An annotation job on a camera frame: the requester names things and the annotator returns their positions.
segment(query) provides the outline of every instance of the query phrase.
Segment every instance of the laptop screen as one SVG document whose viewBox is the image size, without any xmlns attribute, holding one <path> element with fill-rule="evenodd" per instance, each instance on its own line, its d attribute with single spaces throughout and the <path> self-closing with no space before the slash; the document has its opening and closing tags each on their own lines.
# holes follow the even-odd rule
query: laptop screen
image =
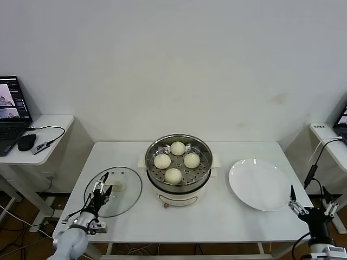
<svg viewBox="0 0 347 260">
<path fill-rule="evenodd" d="M 334 126 L 347 126 L 347 106 L 341 112 Z"/>
<path fill-rule="evenodd" d="M 15 76 L 0 76 L 0 122 L 3 121 L 31 121 Z"/>
</svg>

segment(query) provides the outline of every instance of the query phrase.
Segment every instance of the metal steamer tray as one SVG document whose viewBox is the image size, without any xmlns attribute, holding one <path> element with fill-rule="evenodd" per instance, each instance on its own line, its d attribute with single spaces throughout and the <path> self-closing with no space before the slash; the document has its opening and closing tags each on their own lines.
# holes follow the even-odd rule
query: metal steamer tray
<svg viewBox="0 0 347 260">
<path fill-rule="evenodd" d="M 170 146 L 176 141 L 185 144 L 185 153 L 181 156 L 170 153 Z M 167 169 L 158 169 L 154 165 L 155 156 L 162 153 L 168 155 L 171 159 L 171 164 Z M 184 165 L 184 157 L 189 153 L 195 153 L 200 157 L 200 165 L 195 169 L 187 168 Z M 212 153 L 210 148 L 202 140 L 194 136 L 173 134 L 158 139 L 148 148 L 145 155 L 145 165 L 147 175 L 154 186 L 164 192 L 186 194 L 198 190 L 209 179 L 212 166 Z M 177 185 L 164 181 L 165 172 L 171 168 L 177 168 L 182 173 L 182 181 Z"/>
</svg>

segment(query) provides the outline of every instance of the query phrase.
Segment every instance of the white plate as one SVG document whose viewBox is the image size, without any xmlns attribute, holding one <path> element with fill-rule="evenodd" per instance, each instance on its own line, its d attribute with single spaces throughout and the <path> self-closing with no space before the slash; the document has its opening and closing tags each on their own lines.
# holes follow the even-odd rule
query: white plate
<svg viewBox="0 0 347 260">
<path fill-rule="evenodd" d="M 264 160 L 238 161 L 230 169 L 229 183 L 239 199 L 257 210 L 280 210 L 290 199 L 291 184 L 286 174 Z"/>
</svg>

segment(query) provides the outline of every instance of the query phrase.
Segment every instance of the computer mouse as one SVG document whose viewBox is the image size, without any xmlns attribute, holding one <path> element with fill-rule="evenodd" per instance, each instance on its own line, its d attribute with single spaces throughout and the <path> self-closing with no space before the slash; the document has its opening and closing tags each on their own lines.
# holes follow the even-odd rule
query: computer mouse
<svg viewBox="0 0 347 260">
<path fill-rule="evenodd" d="M 34 147 L 36 134 L 27 134 L 18 139 L 18 150 L 27 151 Z"/>
</svg>

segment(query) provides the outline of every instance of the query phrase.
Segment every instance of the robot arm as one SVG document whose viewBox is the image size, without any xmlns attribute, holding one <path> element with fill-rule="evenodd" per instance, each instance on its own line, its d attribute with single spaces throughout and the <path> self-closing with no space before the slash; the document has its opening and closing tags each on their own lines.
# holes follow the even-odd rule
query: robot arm
<svg viewBox="0 0 347 260">
<path fill-rule="evenodd" d="M 347 259 L 345 248 L 336 247 L 331 239 L 327 228 L 327 223 L 334 218 L 338 204 L 334 203 L 331 195 L 323 186 L 327 209 L 318 207 L 303 207 L 297 202 L 295 191 L 292 186 L 291 196 L 288 206 L 298 216 L 298 218 L 309 226 L 310 236 L 309 247 L 311 254 L 309 259 L 317 260 L 341 260 Z"/>
<path fill-rule="evenodd" d="M 93 196 L 91 194 L 90 202 L 86 208 L 82 208 L 80 215 L 74 219 L 72 225 L 53 241 L 56 247 L 54 254 L 48 260 L 70 260 L 77 259 L 87 249 L 88 235 L 96 233 L 106 233 L 106 224 L 98 220 L 98 212 L 100 208 L 105 205 L 110 198 L 112 186 L 104 192 L 104 184 L 108 177 L 108 172 L 98 180 L 93 189 Z M 64 219 L 63 224 L 67 224 L 68 219 L 74 214 L 70 214 Z"/>
</svg>

